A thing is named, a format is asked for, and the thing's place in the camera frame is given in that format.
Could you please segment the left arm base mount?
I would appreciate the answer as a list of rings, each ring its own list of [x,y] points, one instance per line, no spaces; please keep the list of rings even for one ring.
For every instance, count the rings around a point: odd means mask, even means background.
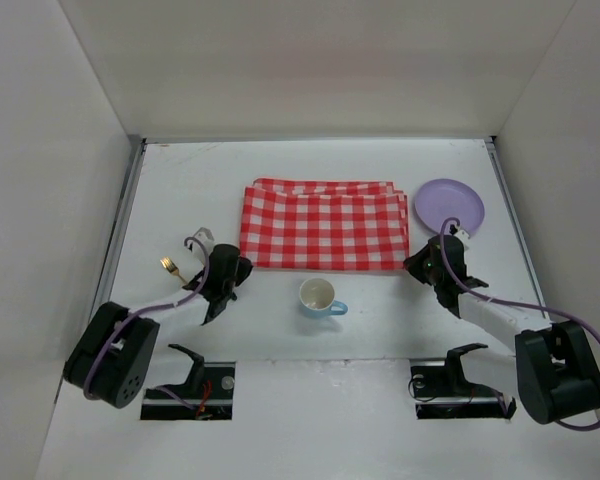
[[[169,344],[173,352],[187,357],[185,379],[176,384],[158,385],[145,390],[142,421],[229,421],[233,417],[236,363],[207,362],[193,350]]]

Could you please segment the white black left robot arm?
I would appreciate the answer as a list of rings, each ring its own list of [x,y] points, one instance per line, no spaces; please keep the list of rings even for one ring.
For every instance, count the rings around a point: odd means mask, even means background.
[[[234,245],[196,234],[184,240],[184,247],[198,255],[202,270],[177,293],[136,308],[108,301],[92,316],[62,373],[86,399],[126,407],[143,386],[156,344],[167,340],[172,349],[185,352],[175,341],[222,314],[253,270]]]

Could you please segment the blue white ceramic mug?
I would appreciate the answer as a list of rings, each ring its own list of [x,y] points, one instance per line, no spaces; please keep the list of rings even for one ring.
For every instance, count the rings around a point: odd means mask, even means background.
[[[303,314],[309,318],[342,316],[348,306],[335,299],[333,285],[322,278],[305,280],[299,288],[299,301]]]

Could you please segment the lilac plastic plate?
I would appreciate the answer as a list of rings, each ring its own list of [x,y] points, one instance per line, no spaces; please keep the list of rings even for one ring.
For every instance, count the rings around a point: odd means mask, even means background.
[[[481,227],[485,207],[481,197],[470,186],[452,179],[434,179],[423,184],[415,194],[414,210],[430,231],[440,232],[450,217],[459,220],[470,236]]]

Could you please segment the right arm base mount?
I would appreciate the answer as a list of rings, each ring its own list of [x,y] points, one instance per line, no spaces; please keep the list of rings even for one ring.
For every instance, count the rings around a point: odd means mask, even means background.
[[[445,358],[410,361],[408,391],[418,420],[513,418],[514,399],[465,377],[462,356],[482,349],[487,346],[472,343],[449,350]]]

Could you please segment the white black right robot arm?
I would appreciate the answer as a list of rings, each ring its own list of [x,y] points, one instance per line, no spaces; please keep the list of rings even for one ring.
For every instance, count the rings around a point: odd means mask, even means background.
[[[405,270],[433,288],[456,318],[506,346],[501,355],[483,343],[456,347],[444,367],[451,390],[464,395],[490,387],[519,401],[537,423],[569,428],[568,418],[600,409],[600,369],[589,341],[600,334],[585,321],[540,305],[496,298],[467,273],[464,245],[452,235],[432,237],[408,257]],[[599,429],[600,420],[587,427]]]

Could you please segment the red white checkered cloth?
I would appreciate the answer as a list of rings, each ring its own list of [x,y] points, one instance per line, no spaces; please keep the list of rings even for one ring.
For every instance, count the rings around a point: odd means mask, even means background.
[[[388,181],[258,178],[244,190],[239,241],[259,268],[399,270],[410,247],[407,196]]]

